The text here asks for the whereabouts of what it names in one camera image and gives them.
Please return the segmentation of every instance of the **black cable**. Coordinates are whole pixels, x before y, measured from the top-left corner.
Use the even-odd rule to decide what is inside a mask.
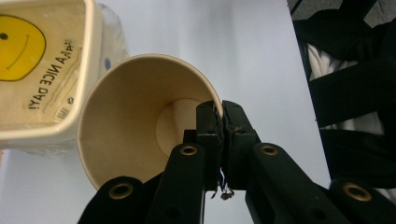
[[[297,10],[297,7],[303,2],[303,0],[298,0],[297,3],[294,5],[294,7],[291,9],[291,16],[294,14],[294,12]]]

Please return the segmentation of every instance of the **black fabric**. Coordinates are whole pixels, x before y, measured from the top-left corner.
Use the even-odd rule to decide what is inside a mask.
[[[396,186],[396,159],[383,136],[346,130],[321,130],[332,179],[355,177],[381,189]]]
[[[377,111],[385,135],[321,130],[326,159],[332,178],[396,188],[396,20],[371,28],[349,10],[323,10],[294,22],[304,67],[304,42],[336,59],[359,62],[309,82],[318,126]]]
[[[344,14],[363,19],[376,1],[377,0],[344,0],[340,6],[340,11]]]
[[[309,82],[319,127],[396,105],[396,59],[375,59]]]

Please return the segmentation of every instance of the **paper cup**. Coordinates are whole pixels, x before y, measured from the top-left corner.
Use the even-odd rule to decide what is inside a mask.
[[[196,106],[214,101],[214,88],[180,59],[145,54],[111,68],[94,86],[78,125],[78,150],[99,189],[126,175],[142,182],[163,171],[184,130],[196,129]]]

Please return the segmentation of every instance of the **white plastic container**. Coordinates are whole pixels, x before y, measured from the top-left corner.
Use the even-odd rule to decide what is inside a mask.
[[[9,74],[0,68],[0,148],[54,154],[76,147],[84,99],[111,64],[127,57],[123,36],[112,30],[120,27],[103,20],[107,10],[93,0],[0,0],[0,26],[2,22],[18,31],[17,24],[34,33],[23,40],[17,60],[0,64],[21,69]],[[11,31],[0,33],[0,45],[14,40]],[[34,57],[38,61],[29,61]],[[24,71],[26,64],[30,70]]]

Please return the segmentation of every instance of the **smiley face logo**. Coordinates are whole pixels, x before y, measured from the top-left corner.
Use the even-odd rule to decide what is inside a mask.
[[[36,26],[0,15],[0,81],[17,81],[29,75],[45,49],[46,38]]]

